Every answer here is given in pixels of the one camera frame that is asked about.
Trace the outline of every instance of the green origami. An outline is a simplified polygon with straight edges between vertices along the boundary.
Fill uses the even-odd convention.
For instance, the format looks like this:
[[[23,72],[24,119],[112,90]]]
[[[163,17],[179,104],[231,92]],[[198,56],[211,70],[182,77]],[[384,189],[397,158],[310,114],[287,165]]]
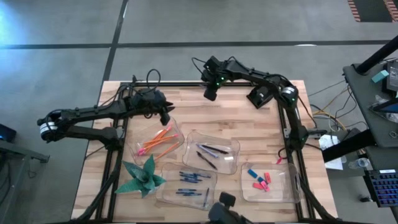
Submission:
[[[146,160],[144,168],[126,161],[123,161],[123,164],[133,179],[120,186],[115,191],[117,194],[140,190],[142,198],[144,198],[155,187],[166,182],[165,179],[154,175],[155,160],[153,155],[150,155],[150,158]]]

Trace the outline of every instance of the gray floor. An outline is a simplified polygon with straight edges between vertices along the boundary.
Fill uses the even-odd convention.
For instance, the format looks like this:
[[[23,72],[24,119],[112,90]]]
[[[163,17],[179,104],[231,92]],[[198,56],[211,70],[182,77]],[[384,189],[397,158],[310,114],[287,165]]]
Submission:
[[[0,45],[109,44],[121,3],[0,0]],[[393,38],[397,30],[398,23],[355,22],[345,0],[130,0],[119,42],[384,40]],[[198,80],[191,57],[234,55],[249,67],[305,80],[307,92],[313,93],[342,80],[343,66],[364,60],[379,47],[118,49],[109,79],[130,80],[132,74],[144,78],[149,69],[157,68],[163,80]],[[51,155],[46,165],[32,163],[38,175],[26,177],[13,223],[70,218],[87,141],[46,144],[35,122],[56,108],[95,104],[108,55],[109,49],[0,50],[0,123],[17,130],[18,145]],[[312,96],[310,102],[324,106],[345,86]],[[330,111],[341,108],[347,96],[338,98]],[[345,111],[352,106],[349,102]],[[361,120],[359,109],[341,118],[346,125]],[[330,179],[330,183],[340,218],[395,223],[389,209],[357,201],[359,194],[367,194],[360,177]]]

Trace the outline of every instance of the teal box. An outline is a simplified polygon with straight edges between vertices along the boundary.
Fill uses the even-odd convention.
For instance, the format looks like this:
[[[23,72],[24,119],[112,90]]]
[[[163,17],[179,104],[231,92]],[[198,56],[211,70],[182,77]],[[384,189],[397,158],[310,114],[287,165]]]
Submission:
[[[377,73],[375,76],[373,76],[372,81],[374,83],[379,82],[380,80],[382,80],[383,78],[386,78],[387,76],[389,76],[390,74],[388,74],[387,71],[383,70],[379,73]]]

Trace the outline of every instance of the plastic bin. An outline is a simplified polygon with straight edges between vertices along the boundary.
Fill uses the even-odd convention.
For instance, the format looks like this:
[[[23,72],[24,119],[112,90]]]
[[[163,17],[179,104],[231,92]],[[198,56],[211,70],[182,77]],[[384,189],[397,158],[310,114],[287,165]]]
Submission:
[[[268,172],[271,183],[268,184],[270,191],[257,189],[253,183],[258,183],[248,170],[252,169],[259,177],[264,178]],[[300,201],[299,175],[293,164],[252,164],[242,165],[241,173],[242,195],[248,202],[270,202],[270,203],[297,203]]]
[[[184,177],[181,176],[180,172],[201,174],[209,178],[198,177],[201,181],[198,181],[197,184],[184,182],[181,181]],[[156,191],[157,200],[200,210],[209,210],[213,205],[214,189],[217,183],[217,175],[214,172],[166,163],[162,167],[161,176],[166,180],[166,183],[162,184],[160,189]],[[196,190],[194,191],[195,194],[201,195],[183,196],[176,194],[178,189],[194,189]]]
[[[158,135],[162,130],[167,128],[170,128],[170,130],[167,131],[164,137],[173,136],[175,134],[178,134],[178,136],[152,147],[148,153],[140,156],[139,150],[145,146],[144,143],[153,140],[156,135]],[[151,154],[154,155],[155,159],[162,152],[166,151],[169,147],[173,146],[176,142],[179,143],[170,152],[178,149],[184,143],[185,140],[184,135],[179,130],[177,123],[173,118],[170,118],[170,121],[166,126],[163,126],[160,122],[158,122],[142,131],[137,132],[137,134],[134,134],[133,138],[134,138],[134,145],[130,147],[130,153],[137,165],[143,165]],[[166,156],[167,155],[162,156],[159,159],[159,161],[161,161],[162,158],[165,158]]]
[[[204,144],[221,149],[226,151],[227,154],[210,150],[218,156],[218,158],[215,158],[198,147],[197,144]],[[220,174],[234,174],[238,169],[239,149],[240,145],[237,140],[216,138],[192,131],[187,137],[187,147],[182,161],[185,165],[190,167],[202,170],[211,170]],[[197,151],[214,164],[217,170],[210,166],[205,160],[201,159],[198,156]]]

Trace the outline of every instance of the wooden table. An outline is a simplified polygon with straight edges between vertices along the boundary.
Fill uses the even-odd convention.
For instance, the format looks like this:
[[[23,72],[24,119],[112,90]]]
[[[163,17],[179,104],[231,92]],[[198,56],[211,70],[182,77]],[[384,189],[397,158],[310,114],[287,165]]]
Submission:
[[[310,105],[305,91],[304,82],[292,81],[300,92],[306,107]],[[104,82],[99,102],[104,102],[113,96],[120,82]],[[236,139],[240,142],[238,171],[233,175],[218,175],[214,200],[222,191],[236,196],[235,206],[232,208],[240,215],[244,215],[252,222],[289,222],[297,221],[294,204],[292,203],[253,203],[243,199],[240,190],[239,177],[241,164],[245,162],[275,164],[278,160],[277,151],[284,147],[280,119],[275,100],[256,110],[246,95],[251,87],[224,87],[218,90],[216,101],[209,101],[203,97],[200,87],[159,87],[168,101],[176,108],[170,113],[178,123],[185,137],[196,130],[199,133],[226,139]],[[298,104],[302,123],[312,128],[312,120],[308,117],[304,107]],[[110,119],[101,119],[94,122],[94,128],[109,126]],[[145,119],[136,116],[129,120],[126,133],[126,145],[123,160],[134,162],[129,146],[133,145],[134,133],[159,122],[159,117]],[[316,140],[308,140],[318,145]],[[87,153],[101,147],[98,141],[90,142]],[[172,162],[182,164],[185,144],[174,152],[159,159],[156,165],[156,174],[160,173],[163,164]],[[312,192],[320,203],[333,216],[337,216],[333,196],[323,163],[322,153],[312,147],[304,147],[303,157],[307,168],[308,181]],[[92,202],[98,193],[103,175],[106,150],[100,150],[90,156],[84,163],[80,184],[76,195],[72,218],[78,217]],[[132,177],[122,166],[119,185],[126,183]],[[104,203],[104,214],[107,214],[109,193]],[[303,203],[303,212],[307,214]],[[203,222],[208,220],[208,212],[193,208],[181,207],[169,203],[156,201],[155,194],[142,199],[139,192],[118,195],[114,211],[114,222]]]

